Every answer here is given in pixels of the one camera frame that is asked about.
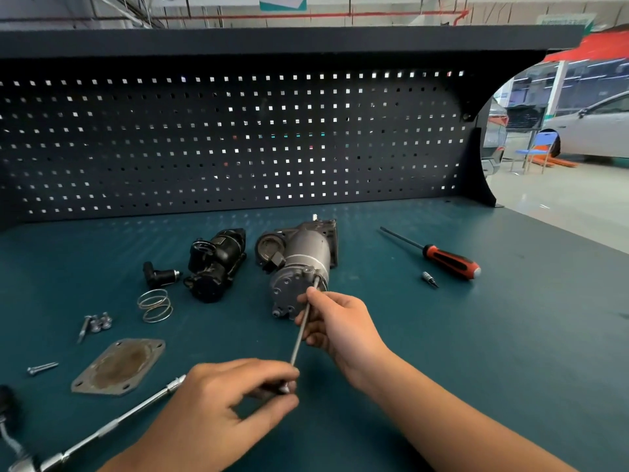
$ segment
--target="screwdriver handle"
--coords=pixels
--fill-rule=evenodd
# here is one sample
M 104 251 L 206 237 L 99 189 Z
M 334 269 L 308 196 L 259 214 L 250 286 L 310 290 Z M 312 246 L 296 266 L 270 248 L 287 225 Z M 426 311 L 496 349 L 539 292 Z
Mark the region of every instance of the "screwdriver handle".
M 479 264 L 461 255 L 440 250 L 434 245 L 424 246 L 422 253 L 455 276 L 473 280 L 481 275 Z

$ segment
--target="person's left hand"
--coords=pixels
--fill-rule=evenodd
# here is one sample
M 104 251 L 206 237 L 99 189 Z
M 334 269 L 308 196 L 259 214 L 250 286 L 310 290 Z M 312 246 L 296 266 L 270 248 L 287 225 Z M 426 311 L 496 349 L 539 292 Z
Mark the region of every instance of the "person's left hand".
M 246 419 L 232 407 L 260 386 L 294 380 L 299 371 L 289 363 L 238 359 L 198 364 L 146 433 L 129 449 L 107 462 L 101 472 L 218 472 L 240 459 L 295 409 L 295 394 L 273 397 Z

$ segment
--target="hand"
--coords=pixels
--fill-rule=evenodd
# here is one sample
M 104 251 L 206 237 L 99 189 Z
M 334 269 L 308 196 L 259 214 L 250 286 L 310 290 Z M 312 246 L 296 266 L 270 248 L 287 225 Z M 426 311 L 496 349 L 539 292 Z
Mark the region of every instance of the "hand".
M 310 319 L 304 330 L 306 344 L 325 350 L 355 388 L 367 392 L 369 373 L 389 354 L 367 307 L 358 298 L 310 287 L 298 301 L 310 302 Z M 301 325 L 304 312 L 296 318 Z
M 296 368 L 281 361 L 198 364 L 144 436 L 101 472 L 224 470 L 279 424 L 299 400 L 295 394 L 273 397 L 246 419 L 240 419 L 232 407 L 273 381 L 291 381 L 289 388 L 294 390 L 298 376 Z

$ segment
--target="green and white sign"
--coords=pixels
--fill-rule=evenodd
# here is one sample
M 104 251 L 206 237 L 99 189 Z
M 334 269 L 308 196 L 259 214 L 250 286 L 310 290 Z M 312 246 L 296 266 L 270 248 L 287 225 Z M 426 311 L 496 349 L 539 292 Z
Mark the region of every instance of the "green and white sign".
M 306 0 L 260 0 L 261 11 L 306 11 Z
M 594 27 L 596 13 L 567 13 L 563 15 L 539 15 L 537 24 L 582 24 L 583 36 L 590 34 Z

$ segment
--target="workbench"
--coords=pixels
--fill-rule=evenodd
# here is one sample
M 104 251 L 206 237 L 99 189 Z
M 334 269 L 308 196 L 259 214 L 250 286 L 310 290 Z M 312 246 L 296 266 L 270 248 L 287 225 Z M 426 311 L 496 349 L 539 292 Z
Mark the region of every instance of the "workbench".
M 45 458 L 63 451 L 201 362 L 287 360 L 297 328 L 271 316 L 253 246 L 263 232 L 336 218 L 339 266 L 330 287 L 367 304 L 398 355 L 456 396 L 581 471 L 629 463 L 629 256 L 506 208 L 462 198 L 173 214 L 21 225 L 0 234 L 0 378 L 19 397 L 16 437 Z M 475 281 L 449 277 L 387 226 L 477 261 Z M 191 242 L 247 229 L 249 258 L 223 300 L 206 305 L 168 288 L 169 319 L 145 324 L 142 263 L 187 273 Z M 440 288 L 420 281 L 428 271 Z M 83 316 L 108 311 L 111 330 L 77 345 Z M 122 397 L 80 395 L 70 382 L 122 338 L 166 350 Z M 31 365 L 59 361 L 29 377 Z M 299 407 L 232 470 L 409 471 L 419 454 L 331 360 L 303 348 Z M 165 401 L 73 457 L 93 471 L 137 440 Z M 0 447 L 0 470 L 12 463 Z

